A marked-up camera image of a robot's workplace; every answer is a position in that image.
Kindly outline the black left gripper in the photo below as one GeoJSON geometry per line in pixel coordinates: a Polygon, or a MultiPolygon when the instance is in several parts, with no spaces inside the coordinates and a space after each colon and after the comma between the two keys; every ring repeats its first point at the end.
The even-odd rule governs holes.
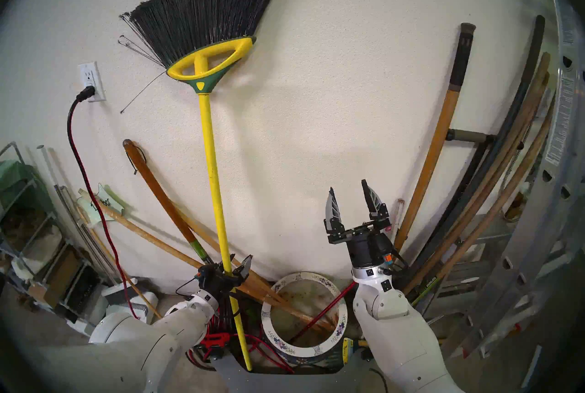
{"type": "Polygon", "coordinates": [[[212,297],[222,297],[241,286],[249,277],[253,255],[248,255],[237,268],[235,275],[224,272],[222,262],[201,266],[201,289],[212,297]]]}

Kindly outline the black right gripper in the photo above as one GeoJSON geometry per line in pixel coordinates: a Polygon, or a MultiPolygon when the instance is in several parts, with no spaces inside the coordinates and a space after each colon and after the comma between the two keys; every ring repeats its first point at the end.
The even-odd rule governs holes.
{"type": "Polygon", "coordinates": [[[328,242],[333,245],[345,243],[353,268],[366,269],[386,262],[386,257],[395,254],[393,243],[384,233],[390,226],[390,216],[386,204],[378,194],[362,180],[362,189],[369,210],[370,222],[354,228],[345,229],[339,206],[332,187],[325,204],[324,225],[328,242]]]}

